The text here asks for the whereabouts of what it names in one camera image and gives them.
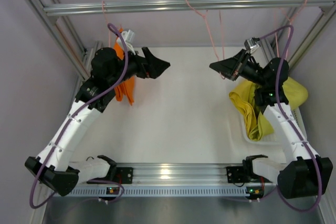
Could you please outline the olive green trousers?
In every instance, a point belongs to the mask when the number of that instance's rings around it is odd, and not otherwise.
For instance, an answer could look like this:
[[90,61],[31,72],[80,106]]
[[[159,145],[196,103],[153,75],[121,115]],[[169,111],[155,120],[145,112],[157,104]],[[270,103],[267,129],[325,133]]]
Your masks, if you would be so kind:
[[[289,77],[283,83],[282,87],[289,101],[291,110],[295,110],[296,108],[300,107],[308,99],[308,90],[291,77]],[[261,138],[263,138],[266,135],[272,134],[273,132],[274,130],[270,125],[270,123],[262,115],[262,113],[259,112],[257,140],[260,141]]]

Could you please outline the pink hanger of green trousers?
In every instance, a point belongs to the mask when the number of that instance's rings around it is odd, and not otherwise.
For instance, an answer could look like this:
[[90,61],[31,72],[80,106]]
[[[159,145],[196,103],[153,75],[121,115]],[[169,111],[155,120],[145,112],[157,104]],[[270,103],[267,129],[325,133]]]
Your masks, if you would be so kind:
[[217,61],[219,62],[221,60],[224,60],[225,59],[225,43],[224,43],[225,34],[224,34],[224,24],[223,24],[223,19],[222,19],[222,11],[220,9],[218,10],[218,19],[219,19],[219,27],[220,27],[220,43],[221,43],[221,49],[222,49],[222,57],[220,58],[218,53],[217,53],[215,43],[214,43],[214,39],[213,39],[211,29],[210,29],[210,26],[209,26],[209,22],[208,22],[208,19],[207,19],[207,15],[208,15],[209,10],[206,9],[205,12],[202,13],[199,10],[197,10],[196,8],[194,8],[190,4],[189,0],[184,0],[184,1],[187,4],[187,6],[189,7],[189,9],[191,9],[194,13],[196,13],[198,16],[200,16],[203,19],[203,21],[205,23],[205,26],[206,26],[208,36],[209,36],[209,39],[210,39],[210,42],[211,42],[213,53],[214,53]]

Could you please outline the yellow trousers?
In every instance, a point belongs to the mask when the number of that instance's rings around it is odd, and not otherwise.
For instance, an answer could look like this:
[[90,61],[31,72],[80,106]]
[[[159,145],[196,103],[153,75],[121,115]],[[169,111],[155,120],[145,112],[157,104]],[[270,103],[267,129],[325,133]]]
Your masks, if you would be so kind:
[[261,135],[258,127],[259,109],[255,104],[255,90],[258,87],[251,81],[240,82],[230,93],[229,99],[234,107],[243,116],[248,138],[259,141]]

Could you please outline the pink hanger of yellow trousers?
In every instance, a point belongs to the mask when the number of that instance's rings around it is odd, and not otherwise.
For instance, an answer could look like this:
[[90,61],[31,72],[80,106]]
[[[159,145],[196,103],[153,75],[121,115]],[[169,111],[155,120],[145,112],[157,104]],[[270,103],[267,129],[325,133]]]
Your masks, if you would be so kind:
[[[306,7],[308,0],[304,0],[304,2],[300,5],[299,9],[297,11],[294,11],[293,14],[287,14],[285,12],[284,8],[277,8],[274,11],[274,28],[279,28],[283,25],[278,25],[278,13],[281,12],[284,15],[285,18],[285,24],[293,25],[294,20],[296,17],[300,14],[300,12]],[[275,33],[275,50],[276,50],[276,57],[280,57],[280,52],[279,52],[279,36],[278,33]]]

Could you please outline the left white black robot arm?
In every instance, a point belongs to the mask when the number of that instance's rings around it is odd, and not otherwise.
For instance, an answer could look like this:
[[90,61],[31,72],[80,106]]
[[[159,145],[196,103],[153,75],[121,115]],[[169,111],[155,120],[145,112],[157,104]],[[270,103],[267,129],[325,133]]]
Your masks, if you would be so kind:
[[143,56],[129,52],[124,59],[112,48],[96,51],[91,76],[80,87],[64,123],[43,151],[26,160],[25,167],[58,195],[68,195],[81,183],[114,179],[117,164],[111,158],[99,155],[82,162],[71,162],[71,158],[87,129],[116,96],[115,86],[134,76],[156,79],[170,67],[147,47],[142,51]]

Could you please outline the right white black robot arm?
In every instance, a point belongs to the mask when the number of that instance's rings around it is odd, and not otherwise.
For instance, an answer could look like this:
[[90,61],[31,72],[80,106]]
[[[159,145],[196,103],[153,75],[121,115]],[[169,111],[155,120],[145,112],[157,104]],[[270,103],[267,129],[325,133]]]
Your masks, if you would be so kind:
[[285,154],[285,164],[272,161],[265,155],[248,156],[244,163],[250,174],[275,183],[285,199],[322,196],[333,164],[311,147],[293,118],[283,89],[283,83],[288,79],[287,61],[274,58],[261,67],[247,50],[242,49],[235,56],[211,63],[209,67],[229,80],[242,77],[258,85],[255,104],[271,124]]

